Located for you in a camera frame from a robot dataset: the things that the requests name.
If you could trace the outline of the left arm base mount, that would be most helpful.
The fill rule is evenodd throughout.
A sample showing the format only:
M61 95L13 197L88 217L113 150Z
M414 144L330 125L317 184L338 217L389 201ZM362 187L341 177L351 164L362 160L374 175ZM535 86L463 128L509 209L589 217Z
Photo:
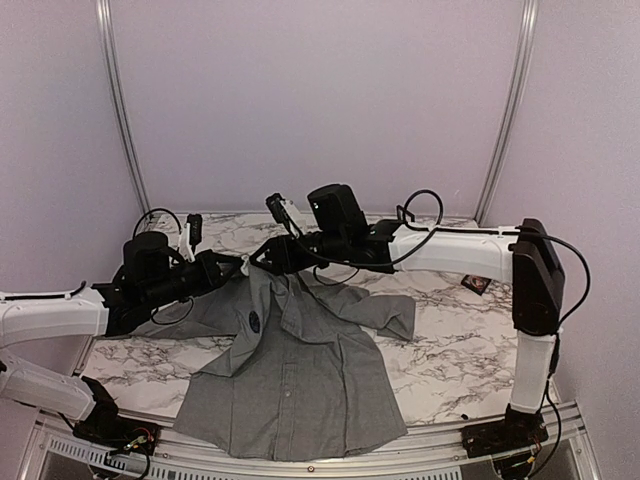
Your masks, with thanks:
M115 400L97 380L86 376L81 380L88 385L95 405L85 420L75 422L73 435L109 447L116 454L137 452L152 455L160 427L152 422L121 416Z

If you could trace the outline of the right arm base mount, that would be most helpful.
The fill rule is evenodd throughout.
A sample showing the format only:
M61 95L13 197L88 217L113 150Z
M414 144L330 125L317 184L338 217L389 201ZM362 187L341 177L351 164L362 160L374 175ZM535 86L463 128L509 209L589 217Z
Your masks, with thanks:
M542 444L549 434L540 411L522 413L508 405L503 419L465 426L461 438L468 457L478 458Z

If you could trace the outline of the grey button-up shirt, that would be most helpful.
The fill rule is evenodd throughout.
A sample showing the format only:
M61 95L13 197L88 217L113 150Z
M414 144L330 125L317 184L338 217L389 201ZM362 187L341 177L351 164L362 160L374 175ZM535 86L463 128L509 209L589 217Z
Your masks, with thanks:
M260 317L259 333L249 326L251 311ZM191 375L173 423L180 434L223 447L236 436L272 438L289 417L294 431L355 439L368 425L406 428L375 337L411 340L415 317L407 295L255 268L192 307L164 309L132 338L228 341Z

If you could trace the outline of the orange portrait brooch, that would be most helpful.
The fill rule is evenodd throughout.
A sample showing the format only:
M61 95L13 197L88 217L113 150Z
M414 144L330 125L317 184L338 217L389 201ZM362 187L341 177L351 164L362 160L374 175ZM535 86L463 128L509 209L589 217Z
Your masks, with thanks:
M470 277L469 285L474 290L482 294L487 288L487 280L481 277Z

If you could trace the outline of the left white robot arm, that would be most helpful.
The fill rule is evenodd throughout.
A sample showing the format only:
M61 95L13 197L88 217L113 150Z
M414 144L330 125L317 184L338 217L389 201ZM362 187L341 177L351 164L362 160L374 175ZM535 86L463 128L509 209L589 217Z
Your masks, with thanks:
M202 217L178 225L172 245L160 231L136 228L123 246L122 264L108 283L82 283L73 291L1 295L1 396L84 423L106 445L125 438L115 400L96 380L62 375L11 352L35 340L118 337L149 321L160 309L222 287L243 260L198 251Z

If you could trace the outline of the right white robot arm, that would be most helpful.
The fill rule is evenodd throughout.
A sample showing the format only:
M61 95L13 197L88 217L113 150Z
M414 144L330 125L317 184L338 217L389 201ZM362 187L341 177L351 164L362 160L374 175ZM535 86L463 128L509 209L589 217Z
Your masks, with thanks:
M250 262L274 275L330 264L378 273L434 271L487 278L512 287L517 332L515 382L495 438L515 448L534 431L559 358L560 331L572 315L563 308L566 275L557 246L586 259L549 235L537 219L513 227L453 228L416 223L407 205L395 218L370 224L347 184L329 184L308 197L317 230L299 222L295 205L278 193L265 203L283 235L267 240Z

